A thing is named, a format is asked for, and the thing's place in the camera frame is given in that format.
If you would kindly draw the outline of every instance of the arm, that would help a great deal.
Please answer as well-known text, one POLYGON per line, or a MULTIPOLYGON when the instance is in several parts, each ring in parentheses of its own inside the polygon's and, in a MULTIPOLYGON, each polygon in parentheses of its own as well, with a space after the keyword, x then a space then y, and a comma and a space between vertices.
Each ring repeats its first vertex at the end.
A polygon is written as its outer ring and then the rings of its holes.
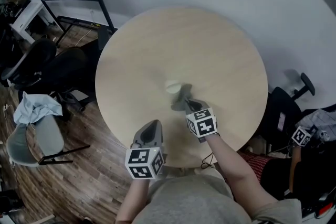
POLYGON ((260 185, 252 168, 217 135, 205 137, 223 170, 236 201, 251 216, 262 206, 277 202, 260 185))
POLYGON ((301 148, 293 147, 292 163, 290 165, 290 171, 289 171, 289 191, 291 193, 293 193, 295 167, 300 161, 301 161, 301 148))
POLYGON ((138 213, 145 207, 149 179, 135 179, 122 203, 116 218, 116 224, 132 223, 138 213))

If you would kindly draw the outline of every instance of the round wooden table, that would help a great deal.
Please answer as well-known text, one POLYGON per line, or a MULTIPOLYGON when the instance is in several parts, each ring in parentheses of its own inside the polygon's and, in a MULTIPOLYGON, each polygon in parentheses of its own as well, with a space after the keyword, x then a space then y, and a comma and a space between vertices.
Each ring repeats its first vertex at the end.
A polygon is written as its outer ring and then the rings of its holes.
POLYGON ((112 133, 128 148, 137 130, 160 120, 167 166, 199 167, 211 153, 206 142, 200 144, 189 132, 185 113, 171 110, 168 80, 192 84, 193 97, 213 108, 218 132, 234 150, 251 138, 264 114, 264 64, 237 26, 191 7, 154 9, 134 17, 101 54, 98 106, 112 133))

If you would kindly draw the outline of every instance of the gray chair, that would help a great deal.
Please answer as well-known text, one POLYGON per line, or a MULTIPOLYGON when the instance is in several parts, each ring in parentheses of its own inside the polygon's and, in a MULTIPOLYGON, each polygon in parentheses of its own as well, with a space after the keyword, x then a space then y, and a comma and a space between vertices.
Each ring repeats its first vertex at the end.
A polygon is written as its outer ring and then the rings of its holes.
POLYGON ((39 120, 35 125, 36 141, 44 155, 38 161, 29 150, 26 132, 27 126, 19 124, 7 139, 8 155, 14 163, 19 165, 38 167, 47 164, 72 163, 72 161, 56 161, 55 158, 90 147, 90 145, 86 145, 64 152, 64 140, 62 134, 54 116, 48 115, 39 120))

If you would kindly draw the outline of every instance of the red plaid fabric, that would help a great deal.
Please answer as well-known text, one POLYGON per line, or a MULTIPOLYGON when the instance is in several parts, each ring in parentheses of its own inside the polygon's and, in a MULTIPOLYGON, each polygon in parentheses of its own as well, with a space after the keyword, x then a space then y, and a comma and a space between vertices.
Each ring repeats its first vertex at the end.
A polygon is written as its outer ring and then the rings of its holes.
POLYGON ((273 159, 273 157, 269 156, 260 156, 257 154, 254 154, 252 152, 240 152, 238 151, 239 155, 251 166, 252 170, 256 174, 259 182, 261 180, 261 174, 264 170, 265 165, 268 163, 270 159, 273 159))

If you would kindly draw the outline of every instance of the white wall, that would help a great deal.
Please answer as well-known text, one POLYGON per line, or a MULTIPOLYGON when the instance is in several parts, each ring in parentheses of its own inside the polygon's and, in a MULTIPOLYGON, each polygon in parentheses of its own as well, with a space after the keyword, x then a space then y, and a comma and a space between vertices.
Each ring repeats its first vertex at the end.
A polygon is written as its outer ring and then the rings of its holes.
MULTIPOLYGON (((316 96, 306 94, 301 108, 321 108, 336 103, 336 17, 323 0, 104 0, 113 23, 154 7, 193 5, 212 10, 234 21, 257 46, 263 58, 270 88, 290 91, 298 85, 297 72, 305 72, 316 87, 316 96)), ((103 18, 95 11, 96 22, 103 18)), ((76 3, 58 13, 83 19, 91 14, 76 3)))

